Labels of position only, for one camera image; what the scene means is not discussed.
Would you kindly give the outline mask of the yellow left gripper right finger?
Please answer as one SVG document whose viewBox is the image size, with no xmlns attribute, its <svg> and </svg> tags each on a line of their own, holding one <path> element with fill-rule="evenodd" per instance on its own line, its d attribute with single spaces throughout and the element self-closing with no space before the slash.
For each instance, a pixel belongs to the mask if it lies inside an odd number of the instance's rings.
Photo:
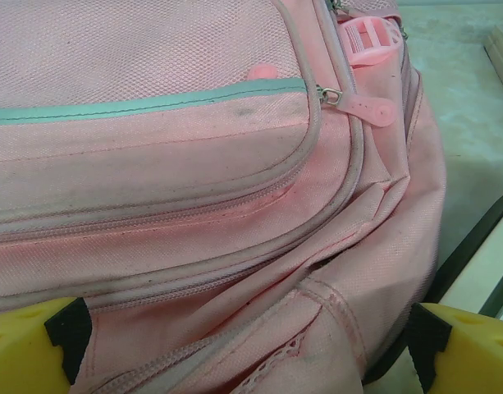
<svg viewBox="0 0 503 394">
<path fill-rule="evenodd" d="M 405 338 L 425 393 L 503 393 L 503 321 L 416 304 Z"/>
</svg>

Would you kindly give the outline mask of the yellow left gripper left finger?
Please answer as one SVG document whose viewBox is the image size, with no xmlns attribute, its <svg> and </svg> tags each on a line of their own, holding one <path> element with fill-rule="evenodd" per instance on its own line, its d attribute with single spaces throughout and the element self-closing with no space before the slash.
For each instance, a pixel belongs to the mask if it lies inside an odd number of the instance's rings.
<svg viewBox="0 0 503 394">
<path fill-rule="evenodd" d="M 68 393 L 91 333 L 82 298 L 0 313 L 0 393 Z"/>
</svg>

